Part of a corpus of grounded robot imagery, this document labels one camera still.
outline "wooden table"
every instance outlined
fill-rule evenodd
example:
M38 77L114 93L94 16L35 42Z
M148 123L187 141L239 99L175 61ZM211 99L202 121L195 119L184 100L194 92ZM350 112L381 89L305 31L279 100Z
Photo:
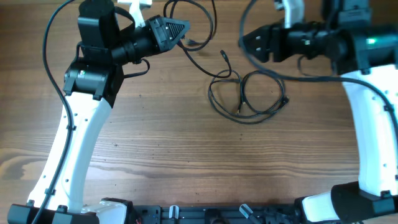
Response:
M307 19L320 20L320 2L307 1ZM214 40L193 54L211 72L226 69L225 50L241 75L254 70L238 48L238 25L248 1L217 1L219 28ZM155 2L144 13L162 13ZM204 2L211 10L210 2ZM373 1L374 21L397 22L397 1ZM12 203L25 203L44 168L62 104L41 60L45 25L57 5L0 6L0 223ZM50 31L49 64L59 85L80 41L78 4L61 11ZM204 39L208 21L181 3L177 18L189 19L187 36ZM260 1L246 30L278 21L272 1ZM121 19L121 27L127 20ZM297 57L269 68L299 75ZM178 47L149 58L150 72L123 83L111 116L95 146L85 184L85 203L103 197L136 205L239 205L293 202L335 184L355 181L358 153L346 94L338 83L287 83L290 103L271 120L254 126L224 119L210 107L211 77L196 69ZM327 75L328 60L304 62L307 72ZM127 65L138 72L144 65ZM215 87L227 108L238 104L234 84ZM248 83L248 96L265 109L279 95L265 77ZM374 223L397 222L397 216Z

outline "wood grain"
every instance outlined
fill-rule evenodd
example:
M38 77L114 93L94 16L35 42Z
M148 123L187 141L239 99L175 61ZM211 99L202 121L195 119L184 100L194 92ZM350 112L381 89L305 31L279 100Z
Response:
M226 69L223 49L241 75L254 70L238 49L238 25L248 1L217 1L219 29L199 53L212 72ZM319 20L320 1L307 1L308 20ZM210 2L204 2L210 9ZM372 1L374 21L396 22L396 1ZM56 4L0 6L0 223L11 203L24 203L39 177L62 105L41 61L42 37ZM49 35L49 64L61 85L80 40L78 5L62 10ZM161 14L155 2L144 16ZM188 37L204 39L203 13L180 3L176 17L189 19ZM246 30L278 21L272 1L259 1ZM120 20L121 27L127 21ZM269 68L299 75L296 57ZM181 49L149 58L150 72L126 80L95 146L85 185L85 203L103 197L136 205L238 205L292 202L335 184L355 181L358 153L351 110L337 83L287 83L291 101L270 121L255 126L232 123L207 99L211 78L197 70ZM325 59L305 62L307 72L329 73ZM145 69L128 65L126 73ZM238 104L236 86L215 86L228 108ZM248 84L253 105L266 108L279 95L265 77ZM396 223L396 216L371 223Z

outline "white plastic part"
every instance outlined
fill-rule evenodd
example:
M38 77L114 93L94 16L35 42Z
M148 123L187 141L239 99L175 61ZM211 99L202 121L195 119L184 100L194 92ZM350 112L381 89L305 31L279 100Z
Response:
M395 65L371 69L370 75L360 71L343 75L374 85L398 109L398 70ZM353 111L359 149L359 188L369 194L381 196L389 190L397 195L397 143L389 113L384 110L381 97L369 88L343 83Z
M150 8L152 6L152 0L118 0L118 3L130 5L129 12L136 22L136 27L145 26L145 20L141 11Z
M51 196L46 208L56 210L59 205L66 205L68 212L80 213L83 206L83 188L88 165L97 137L111 112L111 106L104 98L100 101L93 100L93 95L85 93L72 93L66 99L74 114L76 130L73 132L64 166L55 185L55 195ZM67 138L68 118L66 115L65 108L63 108L60 126L49 158L39 181L29 195L28 201L34 200L35 207L42 205L45 189L50 186L58 166Z
M305 5L303 0L282 0L285 10L285 28L289 29L298 22L304 21Z
M330 192L306 197L303 200L303 210L311 222L339 220L331 203Z
M127 206L119 202L100 202L82 208L82 213L95 212L100 224L123 224Z

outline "wooden surface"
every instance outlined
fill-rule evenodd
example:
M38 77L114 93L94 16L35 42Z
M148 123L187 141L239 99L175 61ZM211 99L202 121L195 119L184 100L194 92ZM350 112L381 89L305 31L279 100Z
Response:
M246 30L279 20L272 1L260 1ZM226 68L225 50L242 75L254 70L238 49L239 18L248 1L218 1L218 34L193 54L212 72ZM372 2L374 20L397 22L397 1ZM209 2L204 5L210 10ZM62 104L43 69L42 37L57 5L0 7L0 223L11 203L25 203L49 154ZM49 35L50 68L62 84L63 73L80 40L78 5L62 10ZM154 3L145 17L160 14ZM319 20L320 1L307 1L308 20ZM176 17L190 19L187 36L200 40L208 21L197 8L181 3ZM296 57L267 66L299 75ZM357 179L358 153L351 110L338 83L287 83L290 103L264 124L232 123L213 111L207 99L210 77L196 69L178 47L149 58L150 72L123 83L111 116L95 146L85 185L85 203L103 197L136 205L239 205L293 202L335 184ZM307 72L330 73L328 61L305 62ZM144 69L126 66L126 73ZM236 86L215 87L228 108L238 104ZM258 108L278 97L264 77L248 83ZM373 223L396 223L384 217Z

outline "green light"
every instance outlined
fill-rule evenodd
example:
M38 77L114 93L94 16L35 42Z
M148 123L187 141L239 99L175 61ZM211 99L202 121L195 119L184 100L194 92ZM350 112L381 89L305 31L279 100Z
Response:
M375 44L377 42L377 39L375 38L368 38L368 44Z

